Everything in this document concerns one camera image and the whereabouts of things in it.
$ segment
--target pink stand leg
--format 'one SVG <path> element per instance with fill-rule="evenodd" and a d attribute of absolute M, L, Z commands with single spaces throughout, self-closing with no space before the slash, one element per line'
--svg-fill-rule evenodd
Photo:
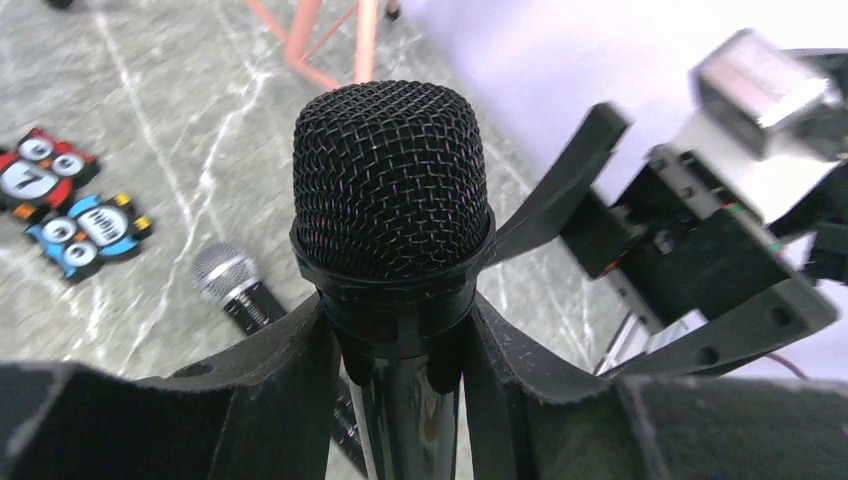
<path fill-rule="evenodd" d="M 318 13 L 321 9 L 321 0 L 300 0 L 295 10 L 292 27 L 289 32 L 285 32 L 282 27 L 273 19 L 272 15 L 265 10 L 260 3 L 260 0 L 245 0 L 256 15 L 268 26 L 269 30 L 280 40 L 285 43 L 286 48 L 283 54 L 283 60 L 286 65 L 291 67 L 296 72 L 303 75 L 307 80 L 316 85 L 327 89 L 334 90 L 341 85 L 336 80 L 330 78 L 318 69 L 306 63 L 307 59 L 317 50 L 326 40 L 332 35 L 341 24 L 357 8 L 357 5 L 351 7 L 338 21 L 325 33 L 310 50 L 309 42 L 312 39 L 312 32 L 315 30 L 315 24 L 318 20 Z M 358 0 L 359 21 L 357 23 L 356 37 L 356 60 L 354 65 L 353 81 L 354 83 L 363 83 L 371 81 L 374 70 L 374 49 L 377 42 L 377 3 L 378 0 Z M 392 5 L 397 5 L 398 0 L 389 0 L 390 8 Z"/>
<path fill-rule="evenodd" d="M 359 0 L 356 32 L 354 83 L 370 82 L 374 73 L 374 49 L 377 46 L 377 0 Z"/>

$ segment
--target black microphone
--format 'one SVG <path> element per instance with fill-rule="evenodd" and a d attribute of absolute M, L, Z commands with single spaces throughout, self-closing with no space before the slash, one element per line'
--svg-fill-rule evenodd
<path fill-rule="evenodd" d="M 223 308 L 245 335 L 252 335 L 286 315 L 285 307 L 262 283 L 256 261 L 241 247 L 216 243 L 204 248 L 192 263 L 194 284 L 202 296 Z M 336 383 L 331 436 L 363 475 L 365 457 L 347 383 Z"/>
<path fill-rule="evenodd" d="M 342 349 L 369 478 L 452 479 L 460 333 L 491 257 L 483 144 L 456 92 L 356 84 L 294 135 L 292 247 Z"/>

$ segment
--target marble floor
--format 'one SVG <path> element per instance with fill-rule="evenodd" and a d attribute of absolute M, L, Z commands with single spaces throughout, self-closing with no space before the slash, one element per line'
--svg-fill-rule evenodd
<path fill-rule="evenodd" d="M 286 24 L 293 0 L 267 0 Z M 326 1 L 327 27 L 346 8 Z M 353 23 L 313 63 L 352 67 Z M 381 22 L 375 79 L 458 85 L 408 20 Z M 193 289 L 208 242 L 255 253 L 288 306 L 311 292 L 288 242 L 291 135 L 320 91 L 287 70 L 281 46 L 238 0 L 79 0 L 54 12 L 0 0 L 0 145 L 33 126 L 100 156 L 85 193 L 125 192 L 156 222 L 144 253 L 69 287 L 10 215 L 0 217 L 0 360 L 75 360 L 117 375 L 166 376 L 241 334 Z M 532 189 L 509 143 L 480 118 L 490 202 L 499 222 Z M 552 244 L 484 272 L 480 291 L 504 316 L 570 362 L 594 366 L 625 314 Z M 461 433 L 458 478 L 471 478 Z M 335 449 L 327 478 L 356 478 Z"/>

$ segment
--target mesh grille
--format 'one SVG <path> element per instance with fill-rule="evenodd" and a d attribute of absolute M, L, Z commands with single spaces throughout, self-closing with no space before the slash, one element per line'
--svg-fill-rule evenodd
<path fill-rule="evenodd" d="M 215 271 L 218 267 L 222 267 L 220 272 Z M 227 243 L 215 243 L 203 249 L 194 258 L 191 271 L 197 288 L 216 302 L 248 280 L 259 278 L 256 262 L 247 252 Z"/>
<path fill-rule="evenodd" d="M 295 127 L 294 195 L 298 238 L 327 267 L 385 279 L 453 266 L 488 229 L 474 111 L 418 82 L 321 95 Z"/>

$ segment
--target white backdrop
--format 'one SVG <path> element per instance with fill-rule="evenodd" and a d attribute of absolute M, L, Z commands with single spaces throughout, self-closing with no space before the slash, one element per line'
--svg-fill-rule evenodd
<path fill-rule="evenodd" d="M 693 112 L 687 73 L 753 27 L 783 48 L 848 48 L 848 2 L 807 0 L 403 0 L 409 15 L 541 177 L 595 103 L 633 127 L 596 187 L 613 200 Z M 797 258 L 803 248 L 793 249 Z M 826 287 L 844 312 L 844 288 Z M 848 322 L 785 353 L 808 373 L 848 379 Z M 740 373 L 781 375 L 765 362 Z"/>

